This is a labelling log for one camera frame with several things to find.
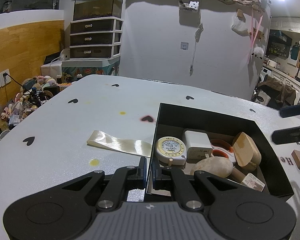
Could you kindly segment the orange white scissors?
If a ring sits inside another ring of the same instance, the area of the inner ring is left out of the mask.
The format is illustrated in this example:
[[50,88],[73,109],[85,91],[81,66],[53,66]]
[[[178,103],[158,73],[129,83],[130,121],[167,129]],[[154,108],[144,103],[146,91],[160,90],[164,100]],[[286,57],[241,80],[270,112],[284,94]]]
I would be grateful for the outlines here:
[[233,164],[236,163],[236,157],[232,146],[221,139],[211,139],[212,157],[224,157],[229,159]]

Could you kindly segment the brown cloth covered chair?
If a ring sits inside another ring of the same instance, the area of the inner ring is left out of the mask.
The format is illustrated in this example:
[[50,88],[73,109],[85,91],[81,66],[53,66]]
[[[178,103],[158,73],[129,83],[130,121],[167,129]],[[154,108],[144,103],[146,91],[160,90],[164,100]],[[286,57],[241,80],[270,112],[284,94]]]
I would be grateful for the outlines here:
[[258,83],[256,89],[256,103],[277,110],[294,105],[296,99],[295,89],[273,77],[267,76],[263,82]]

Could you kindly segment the pile of plush toys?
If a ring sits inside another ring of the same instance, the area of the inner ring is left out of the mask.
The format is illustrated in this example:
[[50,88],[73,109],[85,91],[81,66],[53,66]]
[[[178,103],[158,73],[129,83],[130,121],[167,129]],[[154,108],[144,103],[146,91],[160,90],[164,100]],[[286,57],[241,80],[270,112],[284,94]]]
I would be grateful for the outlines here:
[[17,84],[20,86],[20,92],[15,98],[8,100],[5,106],[0,107],[0,120],[7,123],[10,128],[17,126],[40,106],[71,85],[63,83],[60,75],[56,78],[39,75]]

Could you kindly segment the shiny cream ribbon strip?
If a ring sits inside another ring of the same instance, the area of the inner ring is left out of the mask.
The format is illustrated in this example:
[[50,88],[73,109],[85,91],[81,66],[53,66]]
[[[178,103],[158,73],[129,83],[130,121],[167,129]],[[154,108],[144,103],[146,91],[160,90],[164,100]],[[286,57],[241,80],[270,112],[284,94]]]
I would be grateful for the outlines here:
[[150,157],[152,145],[142,140],[120,139],[104,133],[103,131],[93,131],[87,140],[90,146],[117,151],[126,154]]

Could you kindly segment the white power adapter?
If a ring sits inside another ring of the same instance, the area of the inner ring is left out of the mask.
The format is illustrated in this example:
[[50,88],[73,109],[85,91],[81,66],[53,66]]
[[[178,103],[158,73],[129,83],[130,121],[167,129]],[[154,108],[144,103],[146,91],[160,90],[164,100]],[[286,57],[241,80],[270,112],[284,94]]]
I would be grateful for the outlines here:
[[186,146],[187,161],[202,160],[211,157],[213,148],[205,131],[185,129],[182,141]]

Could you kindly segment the white plush sheep toy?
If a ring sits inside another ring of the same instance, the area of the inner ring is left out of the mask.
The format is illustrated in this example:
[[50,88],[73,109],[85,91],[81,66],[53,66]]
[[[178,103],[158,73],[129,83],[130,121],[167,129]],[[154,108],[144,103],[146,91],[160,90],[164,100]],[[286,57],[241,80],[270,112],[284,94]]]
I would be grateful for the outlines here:
[[263,59],[263,57],[264,57],[264,49],[262,47],[256,46],[253,49],[251,55],[254,56],[254,57],[256,57],[256,58]]

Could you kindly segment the glass fish tank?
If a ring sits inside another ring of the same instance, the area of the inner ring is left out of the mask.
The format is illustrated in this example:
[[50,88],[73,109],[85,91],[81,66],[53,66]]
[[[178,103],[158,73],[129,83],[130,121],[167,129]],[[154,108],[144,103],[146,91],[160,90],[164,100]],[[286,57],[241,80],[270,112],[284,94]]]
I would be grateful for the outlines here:
[[121,18],[123,0],[74,0],[73,20],[100,17]]

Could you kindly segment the tan wooden block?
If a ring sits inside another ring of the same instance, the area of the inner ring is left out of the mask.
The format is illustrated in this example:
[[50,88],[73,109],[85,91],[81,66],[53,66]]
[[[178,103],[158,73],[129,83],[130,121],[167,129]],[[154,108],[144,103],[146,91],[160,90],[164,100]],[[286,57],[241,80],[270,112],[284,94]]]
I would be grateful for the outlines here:
[[246,171],[252,172],[258,168],[262,156],[253,139],[244,132],[235,137],[232,145],[238,165]]

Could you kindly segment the teal patterned side table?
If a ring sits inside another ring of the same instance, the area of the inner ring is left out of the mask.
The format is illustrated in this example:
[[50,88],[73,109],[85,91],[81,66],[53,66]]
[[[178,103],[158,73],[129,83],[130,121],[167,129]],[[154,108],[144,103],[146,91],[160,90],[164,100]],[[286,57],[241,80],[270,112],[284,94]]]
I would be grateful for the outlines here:
[[119,74],[120,57],[108,60],[67,60],[62,63],[62,78],[71,83],[91,74],[114,75]]

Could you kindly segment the black cardboard box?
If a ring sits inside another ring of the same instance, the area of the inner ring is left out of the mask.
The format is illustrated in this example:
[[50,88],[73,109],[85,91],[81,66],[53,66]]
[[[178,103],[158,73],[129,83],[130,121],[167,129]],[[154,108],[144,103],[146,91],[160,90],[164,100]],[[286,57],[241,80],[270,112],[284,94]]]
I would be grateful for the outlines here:
[[151,159],[155,157],[158,139],[173,136],[181,139],[185,129],[204,131],[210,135],[224,135],[232,141],[239,133],[251,137],[261,153],[260,172],[269,194],[285,201],[294,195],[291,183],[266,134],[253,120],[202,109],[161,103],[154,130]]

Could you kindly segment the white three-drawer cabinet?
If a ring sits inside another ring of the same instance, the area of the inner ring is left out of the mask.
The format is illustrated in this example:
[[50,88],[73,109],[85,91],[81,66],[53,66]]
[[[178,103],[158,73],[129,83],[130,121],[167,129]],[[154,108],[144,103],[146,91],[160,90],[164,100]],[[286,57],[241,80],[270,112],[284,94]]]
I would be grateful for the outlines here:
[[109,16],[70,23],[70,58],[109,60],[120,56],[123,20]]

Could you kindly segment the round yellow tape measure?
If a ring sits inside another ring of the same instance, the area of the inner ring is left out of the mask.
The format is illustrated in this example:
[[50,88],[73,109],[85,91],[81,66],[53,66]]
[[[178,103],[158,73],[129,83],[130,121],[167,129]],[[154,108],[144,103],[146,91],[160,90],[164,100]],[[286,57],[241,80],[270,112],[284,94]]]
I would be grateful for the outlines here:
[[168,166],[183,166],[187,159],[185,144],[175,137],[162,137],[155,145],[155,155]]

